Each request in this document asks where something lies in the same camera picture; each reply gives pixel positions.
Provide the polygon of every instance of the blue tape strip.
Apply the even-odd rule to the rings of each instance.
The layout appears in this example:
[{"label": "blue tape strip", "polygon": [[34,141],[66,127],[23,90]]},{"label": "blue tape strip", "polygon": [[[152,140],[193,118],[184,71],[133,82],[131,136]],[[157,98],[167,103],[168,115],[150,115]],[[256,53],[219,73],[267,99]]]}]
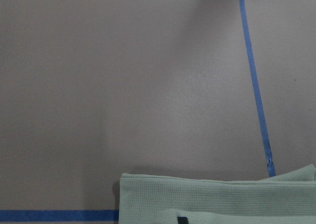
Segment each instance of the blue tape strip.
[{"label": "blue tape strip", "polygon": [[107,222],[118,220],[118,210],[0,210],[0,222]]},{"label": "blue tape strip", "polygon": [[249,27],[248,27],[247,15],[246,15],[245,0],[239,0],[239,2],[240,2],[240,12],[241,12],[243,32],[245,36],[248,60],[249,60],[249,65],[250,65],[252,85],[253,85],[253,90],[255,93],[257,112],[259,116],[261,135],[262,135],[263,145],[265,148],[266,159],[268,162],[267,169],[268,169],[270,177],[272,177],[276,175],[276,171],[275,171],[275,167],[272,160],[272,152],[271,152],[271,147],[270,147],[270,142],[269,142],[268,129],[267,129],[267,124],[266,124],[265,114],[263,111],[259,82],[258,82],[258,77],[257,77],[257,72],[256,72],[255,59],[254,59],[253,51],[252,51],[252,45],[251,45],[251,39],[250,39],[250,33],[249,33]]}]

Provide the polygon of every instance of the light green fabric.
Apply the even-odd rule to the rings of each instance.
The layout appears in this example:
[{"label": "light green fabric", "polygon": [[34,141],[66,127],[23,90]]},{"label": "light green fabric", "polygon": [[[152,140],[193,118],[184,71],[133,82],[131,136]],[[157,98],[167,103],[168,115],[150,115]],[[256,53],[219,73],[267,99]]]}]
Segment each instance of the light green fabric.
[{"label": "light green fabric", "polygon": [[158,214],[153,224],[178,224],[177,217],[187,217],[189,224],[315,224],[316,216],[244,217],[206,212],[167,209]]},{"label": "light green fabric", "polygon": [[166,209],[235,216],[316,216],[315,167],[261,181],[123,174],[119,224],[151,224]]}]

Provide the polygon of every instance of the fabric fold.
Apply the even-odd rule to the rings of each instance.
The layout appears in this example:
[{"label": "fabric fold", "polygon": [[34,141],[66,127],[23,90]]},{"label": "fabric fold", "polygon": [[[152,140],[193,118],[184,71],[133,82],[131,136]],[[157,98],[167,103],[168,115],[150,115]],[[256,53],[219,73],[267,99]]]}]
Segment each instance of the fabric fold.
[{"label": "fabric fold", "polygon": [[315,167],[260,181],[123,174],[120,224],[150,224],[166,209],[232,216],[316,216]]},{"label": "fabric fold", "polygon": [[208,212],[167,209],[158,213],[152,224],[178,224],[178,217],[187,217],[189,224],[315,224],[316,216],[244,217]]}]

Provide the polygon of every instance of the gray surface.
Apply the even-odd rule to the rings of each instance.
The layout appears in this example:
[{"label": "gray surface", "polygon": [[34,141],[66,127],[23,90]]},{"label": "gray surface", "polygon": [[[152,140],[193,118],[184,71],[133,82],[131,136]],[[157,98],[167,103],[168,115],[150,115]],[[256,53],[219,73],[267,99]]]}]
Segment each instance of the gray surface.
[{"label": "gray surface", "polygon": [[[1,0],[0,209],[114,209],[123,172],[267,177],[239,0]],[[276,171],[315,163],[316,0],[246,0]]]}]

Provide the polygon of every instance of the blue painter's tape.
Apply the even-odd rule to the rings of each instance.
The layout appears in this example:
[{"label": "blue painter's tape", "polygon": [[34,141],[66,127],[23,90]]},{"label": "blue painter's tape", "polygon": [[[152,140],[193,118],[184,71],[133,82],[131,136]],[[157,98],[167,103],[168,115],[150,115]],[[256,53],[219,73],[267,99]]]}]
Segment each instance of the blue painter's tape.
[{"label": "blue painter's tape", "polygon": [[0,210],[0,222],[107,222],[118,220],[118,210]]},{"label": "blue painter's tape", "polygon": [[262,141],[263,141],[263,145],[264,145],[265,153],[266,153],[267,169],[268,169],[270,177],[272,177],[276,175],[276,171],[275,171],[275,167],[272,160],[272,151],[271,151],[270,142],[269,142],[267,123],[266,123],[266,118],[263,111],[255,59],[254,59],[253,51],[252,51],[252,45],[251,45],[251,39],[250,39],[250,33],[249,33],[249,27],[248,27],[247,15],[246,15],[245,0],[239,0],[239,3],[240,3],[240,12],[241,12],[243,32],[245,36],[248,60],[249,60],[249,65],[250,65],[252,85],[253,85],[253,90],[254,90],[256,104],[257,104],[257,112],[258,112],[258,117],[259,117]]}]

